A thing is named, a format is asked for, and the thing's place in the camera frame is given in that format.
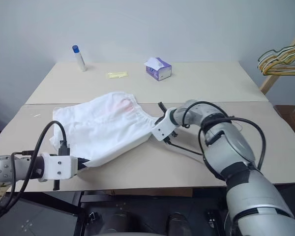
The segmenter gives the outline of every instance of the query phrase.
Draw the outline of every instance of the purple tissue box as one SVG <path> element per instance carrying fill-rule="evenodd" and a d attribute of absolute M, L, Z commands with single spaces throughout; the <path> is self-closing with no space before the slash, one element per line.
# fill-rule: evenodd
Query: purple tissue box
<path fill-rule="evenodd" d="M 156 59 L 158 59 L 164 65 L 164 67 L 160 68 L 159 70 L 154 70 L 152 67 L 146 66 L 147 73 L 158 81 L 170 77 L 172 75 L 172 66 L 161 60 L 161 58 Z"/>

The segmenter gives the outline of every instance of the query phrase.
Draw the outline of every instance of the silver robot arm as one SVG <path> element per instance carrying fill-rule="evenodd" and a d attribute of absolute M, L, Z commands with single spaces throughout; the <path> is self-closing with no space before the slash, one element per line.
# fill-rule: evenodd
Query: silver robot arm
<path fill-rule="evenodd" d="M 227 205 L 234 226 L 243 236 L 295 236 L 295 219 L 278 190 L 256 168 L 245 138 L 231 122 L 214 123 L 226 114 L 195 100 L 169 109 L 152 133 L 160 141 L 180 125 L 203 129 L 207 148 L 204 162 L 227 184 Z"/>

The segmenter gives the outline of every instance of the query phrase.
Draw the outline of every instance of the table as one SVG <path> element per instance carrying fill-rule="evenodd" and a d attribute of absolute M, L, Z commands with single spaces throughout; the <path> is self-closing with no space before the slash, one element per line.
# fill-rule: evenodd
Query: table
<path fill-rule="evenodd" d="M 140 63 L 92 63 L 88 68 L 87 72 L 79 72 L 75 63 L 57 63 L 2 131 L 0 155 L 33 149 L 41 130 L 51 121 L 54 107 L 86 102 L 119 89 L 135 94 L 142 108 L 156 117 L 162 115 L 156 102 L 163 101 L 169 108 L 191 98 L 201 98 L 217 102 L 230 115 L 254 121 L 267 139 L 264 175 L 273 183 L 295 182 L 295 134 L 237 62 L 173 63 L 173 76 L 161 82 L 147 75 Z M 129 77 L 106 79 L 105 72 L 109 70 L 127 70 Z M 141 84 L 135 83 L 138 79 L 142 79 Z M 249 125 L 241 126 L 258 160 L 259 134 Z M 177 142 L 187 145 L 188 138 L 189 145 L 198 150 L 198 129 L 180 128 Z M 51 136 L 50 130 L 46 139 Z M 56 153 L 47 141 L 41 150 Z M 21 184 L 21 181 L 17 183 L 16 190 Z M 217 180 L 202 163 L 173 154 L 153 137 L 112 162 L 60 182 L 61 191 L 202 186 L 225 186 L 225 183 Z M 52 188 L 52 181 L 31 180 L 26 191 Z"/>

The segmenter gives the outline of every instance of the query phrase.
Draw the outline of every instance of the gray wall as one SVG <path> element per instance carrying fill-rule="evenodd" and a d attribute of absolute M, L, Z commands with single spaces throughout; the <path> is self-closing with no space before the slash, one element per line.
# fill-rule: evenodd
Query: gray wall
<path fill-rule="evenodd" d="M 295 0 L 0 0 L 0 129 L 73 44 L 87 61 L 239 60 L 260 85 L 259 55 L 294 37 Z M 295 77 L 267 96 L 295 104 Z"/>

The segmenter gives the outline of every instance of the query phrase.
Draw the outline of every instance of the blue cap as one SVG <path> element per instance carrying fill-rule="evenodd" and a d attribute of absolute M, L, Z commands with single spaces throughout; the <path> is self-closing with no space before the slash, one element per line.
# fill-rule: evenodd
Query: blue cap
<path fill-rule="evenodd" d="M 73 45 L 72 49 L 73 49 L 74 53 L 79 53 L 80 52 L 78 45 Z"/>

